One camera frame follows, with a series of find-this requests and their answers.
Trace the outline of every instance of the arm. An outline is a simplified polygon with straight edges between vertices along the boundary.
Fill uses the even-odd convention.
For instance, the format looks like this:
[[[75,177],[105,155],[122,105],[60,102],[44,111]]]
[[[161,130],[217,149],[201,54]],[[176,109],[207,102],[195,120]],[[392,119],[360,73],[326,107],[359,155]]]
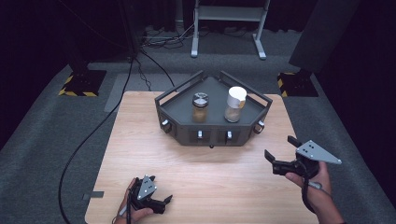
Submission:
[[[126,202],[127,202],[127,198],[128,198],[128,193],[129,193],[129,189],[132,187],[132,185],[134,184],[135,179],[133,179],[131,181],[131,184],[129,184],[129,187],[127,190],[125,190],[125,195],[124,198],[122,200],[122,203],[120,204],[120,208],[119,211],[117,212],[116,217],[113,219],[113,223],[114,224],[127,224],[126,223],[126,212],[122,214],[122,216],[120,216],[120,211],[122,209],[124,209],[124,207],[126,206]],[[131,218],[132,218],[132,223],[136,223],[138,220],[140,220],[143,217],[146,217],[148,215],[153,214],[154,212],[152,211],[151,208],[143,208],[140,210],[135,211],[133,208],[131,208]]]
[[[300,188],[303,187],[304,181],[299,175],[287,173],[285,177]],[[319,223],[345,223],[330,196],[332,195],[332,186],[326,162],[319,162],[319,172],[311,181],[319,182],[322,185],[322,189],[327,192],[314,188],[308,189],[308,201],[314,209]]]

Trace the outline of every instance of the wrist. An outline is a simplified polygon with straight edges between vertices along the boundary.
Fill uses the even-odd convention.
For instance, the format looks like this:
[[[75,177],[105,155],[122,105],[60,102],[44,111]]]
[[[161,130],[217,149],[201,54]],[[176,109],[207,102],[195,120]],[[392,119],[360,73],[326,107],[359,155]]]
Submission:
[[[314,209],[319,223],[345,222],[329,194],[318,189],[310,189],[308,201]]]

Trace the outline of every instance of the jar lid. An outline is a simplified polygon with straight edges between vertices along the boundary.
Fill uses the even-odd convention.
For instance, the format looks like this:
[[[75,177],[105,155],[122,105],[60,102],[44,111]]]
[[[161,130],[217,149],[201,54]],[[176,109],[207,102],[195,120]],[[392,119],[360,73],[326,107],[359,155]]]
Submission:
[[[231,87],[228,91],[227,104],[232,108],[242,108],[245,105],[247,91],[242,87]]]
[[[209,104],[209,96],[204,92],[197,92],[192,97],[192,104],[198,107],[205,107]]]

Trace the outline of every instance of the cord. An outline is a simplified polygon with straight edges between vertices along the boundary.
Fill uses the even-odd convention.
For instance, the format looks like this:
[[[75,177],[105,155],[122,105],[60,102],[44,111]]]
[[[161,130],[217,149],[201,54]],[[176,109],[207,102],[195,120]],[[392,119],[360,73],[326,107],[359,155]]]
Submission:
[[[301,161],[297,160],[296,162],[298,162],[301,165],[301,167],[303,167],[303,169],[304,169],[304,184],[301,189],[303,203],[309,211],[311,211],[313,214],[315,214],[314,209],[312,208],[311,204],[308,201],[308,186],[309,186],[308,171],[306,170],[306,166]]]
[[[113,219],[111,220],[111,224],[114,224],[114,222],[116,221],[117,217],[113,217]]]
[[[244,36],[244,35],[248,32],[248,30],[245,29],[245,31],[244,31],[241,35],[231,35],[231,34],[235,34],[235,33],[237,33],[237,32],[238,32],[238,31],[236,30],[236,31],[234,31],[234,32],[224,32],[224,34],[227,35],[227,36],[231,36],[231,37],[242,37],[242,36]]]
[[[82,24],[84,24],[85,26],[87,26],[92,32],[94,32],[96,35],[100,36],[101,38],[103,38],[105,41],[107,41],[108,43],[115,45],[117,47],[123,48],[123,49],[128,49],[126,46],[120,45],[110,39],[108,39],[107,37],[99,34],[99,32],[97,32],[96,30],[94,30],[87,22],[85,22],[75,11],[73,11],[73,9],[71,9],[70,7],[67,6],[67,4],[65,4],[62,0],[58,0],[58,2],[60,2],[65,8],[67,8],[67,10],[72,13],[75,17],[77,17],[79,19],[79,21],[82,22]]]
[[[131,61],[131,66],[129,67],[129,75],[128,78],[126,79],[126,82],[124,84],[124,87],[122,89],[122,92],[125,92],[126,89],[126,85],[129,82],[129,78],[131,77],[131,71],[132,71],[132,64],[134,61]],[[64,219],[64,221],[69,224],[70,221],[67,218],[66,213],[64,212],[64,207],[62,205],[62,185],[64,182],[64,175],[66,174],[67,168],[70,165],[70,162],[73,160],[73,158],[76,156],[76,154],[78,153],[78,151],[81,149],[81,147],[85,144],[85,142],[87,142],[87,140],[105,123],[105,121],[113,114],[113,112],[117,109],[117,107],[120,105],[121,100],[122,100],[122,96],[119,100],[119,102],[116,104],[116,106],[114,106],[114,108],[110,111],[110,113],[108,113],[108,115],[93,129],[93,131],[87,136],[85,137],[85,139],[78,145],[78,147],[76,148],[76,150],[73,152],[72,156],[69,158],[69,160],[67,161],[66,166],[64,167],[64,171],[62,172],[61,175],[61,180],[59,181],[59,188],[58,188],[58,204],[59,204],[59,208],[61,210],[61,214],[62,217]]]
[[[147,55],[147,53],[145,51],[143,51],[142,49],[140,50],[140,52],[142,52],[146,57],[148,57],[149,59],[151,59],[154,63],[156,63],[164,72],[165,74],[168,76],[169,80],[172,83],[172,86],[175,87],[175,83],[173,82],[172,78],[169,77],[169,74],[165,71],[165,69],[163,69],[162,66],[160,66],[154,59],[152,59],[150,56]]]
[[[146,31],[146,33],[147,33],[147,35],[150,35],[150,38],[153,38],[153,37],[155,37],[155,36],[157,36],[157,35],[160,35],[160,34],[162,34],[163,33],[163,28],[161,28],[160,30],[154,30],[153,28],[151,29],[151,30],[147,30]]]
[[[138,71],[140,73],[140,78],[146,82],[146,86],[148,86],[148,90],[151,91],[151,82],[148,81],[148,79],[146,78],[145,74],[142,71],[142,63],[140,63],[137,59],[136,62],[139,64],[139,68]]]
[[[132,201],[132,189],[129,189],[128,198],[126,200],[126,223],[127,224],[132,224],[131,201]]]
[[[150,47],[150,48],[166,48],[166,49],[177,49],[177,48],[181,48],[184,46],[183,42],[185,39],[187,38],[191,38],[191,36],[185,36],[186,33],[191,29],[193,25],[191,25],[188,29],[186,29],[184,31],[184,33],[182,35],[179,34],[179,32],[176,29],[177,32],[177,36],[172,36],[172,37],[157,37],[158,34],[160,34],[162,31],[160,31],[158,34],[154,35],[154,36],[146,36],[146,39],[152,39],[152,38],[163,38],[165,40],[161,40],[161,41],[155,41],[155,42],[149,42],[147,41],[146,43],[142,44],[141,47]],[[167,48],[166,45],[174,45],[174,44],[180,44],[180,46],[174,47],[174,48]]]

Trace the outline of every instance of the black tray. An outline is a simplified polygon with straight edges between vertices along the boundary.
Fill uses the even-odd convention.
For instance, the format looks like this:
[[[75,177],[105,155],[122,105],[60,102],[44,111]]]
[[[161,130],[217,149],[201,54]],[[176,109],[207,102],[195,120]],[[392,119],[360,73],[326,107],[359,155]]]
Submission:
[[[266,103],[247,97],[241,119],[231,123],[224,118],[228,90],[240,86],[250,95],[257,95]],[[196,92],[209,95],[206,121],[192,120],[192,96]],[[203,71],[155,98],[160,127],[186,146],[242,146],[252,132],[260,133],[272,100],[248,85],[221,71],[219,76],[207,76]]]

